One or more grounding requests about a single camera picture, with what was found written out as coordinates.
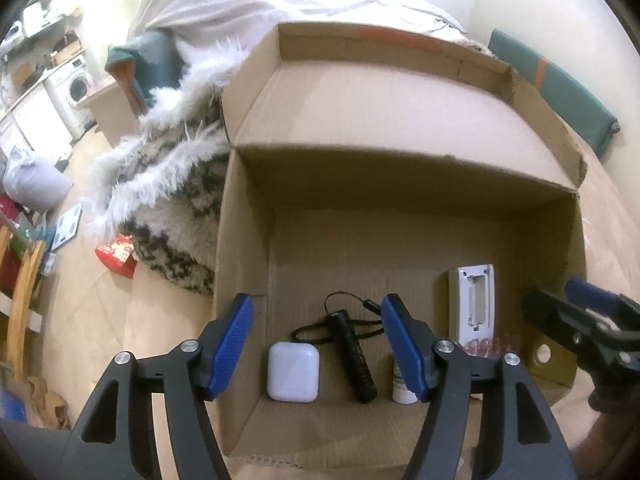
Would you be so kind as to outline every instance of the trash bag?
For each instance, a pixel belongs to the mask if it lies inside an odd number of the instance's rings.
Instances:
[[[7,195],[39,213],[62,202],[73,183],[46,158],[14,146],[2,184]]]

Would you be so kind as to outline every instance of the beige floor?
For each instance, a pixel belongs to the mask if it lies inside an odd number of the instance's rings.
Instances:
[[[78,142],[65,171],[74,187],[58,212],[85,196],[88,168],[109,148],[95,130]],[[65,397],[72,422],[117,352],[127,349],[140,358],[169,351],[200,333],[210,319],[212,303],[210,296],[172,285],[141,263],[132,280],[107,270],[95,256],[95,242],[85,225],[88,219],[83,212],[78,236],[56,251],[53,272],[43,278],[37,309],[44,315],[44,330],[32,350],[32,371],[42,370],[49,387]],[[156,400],[154,412],[159,412],[161,402]],[[161,429],[162,413],[156,419]],[[171,470],[167,439],[159,438],[158,446],[161,462]],[[168,472],[165,478],[174,476]]]

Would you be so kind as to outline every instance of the washing machine door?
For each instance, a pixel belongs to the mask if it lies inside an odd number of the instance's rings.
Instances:
[[[91,86],[91,76],[86,72],[77,72],[69,78],[66,98],[73,108],[78,107],[78,103],[86,97]]]

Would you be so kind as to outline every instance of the red snack bag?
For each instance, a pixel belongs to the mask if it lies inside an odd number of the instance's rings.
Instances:
[[[133,278],[137,261],[132,256],[133,243],[130,236],[118,235],[111,245],[96,248],[95,255],[107,269],[127,278]]]

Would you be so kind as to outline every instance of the washing machine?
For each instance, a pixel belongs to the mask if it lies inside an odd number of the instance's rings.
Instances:
[[[79,106],[93,85],[82,54],[55,69],[44,81],[53,105],[75,140],[94,122],[91,112]]]

